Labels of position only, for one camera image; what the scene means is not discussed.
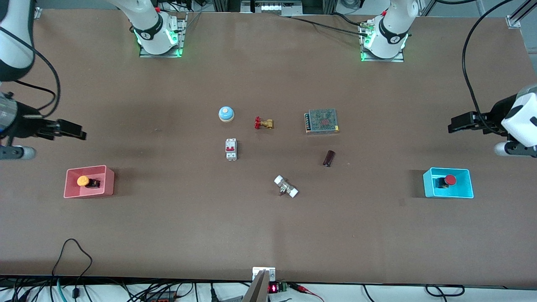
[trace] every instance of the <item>pink plastic tray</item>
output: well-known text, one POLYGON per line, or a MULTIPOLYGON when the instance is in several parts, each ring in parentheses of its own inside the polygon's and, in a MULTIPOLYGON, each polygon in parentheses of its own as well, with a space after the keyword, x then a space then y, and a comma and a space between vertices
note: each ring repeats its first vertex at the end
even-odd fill
POLYGON ((107 166, 84 167, 67 170, 66 188, 63 198, 95 198, 114 194, 114 171, 107 166), (76 181, 81 176, 100 181, 98 188, 79 186, 76 181))

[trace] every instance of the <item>table surface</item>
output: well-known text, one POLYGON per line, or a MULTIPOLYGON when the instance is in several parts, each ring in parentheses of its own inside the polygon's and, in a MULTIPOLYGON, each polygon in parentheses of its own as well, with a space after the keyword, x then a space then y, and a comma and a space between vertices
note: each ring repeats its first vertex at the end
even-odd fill
MULTIPOLYGON (((49 274, 72 237, 93 256, 89 275, 247 280, 274 266, 304 282, 537 285, 535 160, 494 155, 493 135, 447 133, 473 109, 460 56, 474 22, 418 18, 405 62, 378 63, 360 62, 354 35, 204 13, 183 58, 152 60, 137 57, 120 11, 46 10, 34 34, 61 78, 53 117, 88 140, 19 140, 38 157, 0 163, 0 274, 49 274), (227 124, 224 105, 236 112, 227 124), (340 133, 306 136, 303 114, 327 107, 340 133), (274 129, 255 130, 255 116, 274 129), (67 169, 100 164, 116 173, 114 196, 63 198, 67 169), (469 169, 475 198, 425 198, 430 167, 469 169), (278 175, 296 198, 278 197, 278 175)), ((482 22, 467 64, 483 111, 537 81, 504 19, 482 22)), ((40 61, 25 80, 54 87, 40 61)), ((2 90, 33 106, 48 98, 2 90)), ((87 264, 69 245, 57 273, 87 264)))

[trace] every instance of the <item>cyan plastic tray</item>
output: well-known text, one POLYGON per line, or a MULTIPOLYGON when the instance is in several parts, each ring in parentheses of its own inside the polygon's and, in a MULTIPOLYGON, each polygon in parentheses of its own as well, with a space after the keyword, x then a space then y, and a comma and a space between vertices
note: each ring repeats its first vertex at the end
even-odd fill
POLYGON ((468 169, 433 167, 423 175, 423 187, 425 197, 429 198, 474 198, 468 169), (439 188, 438 179, 449 174, 457 178, 457 183, 449 188, 439 188))

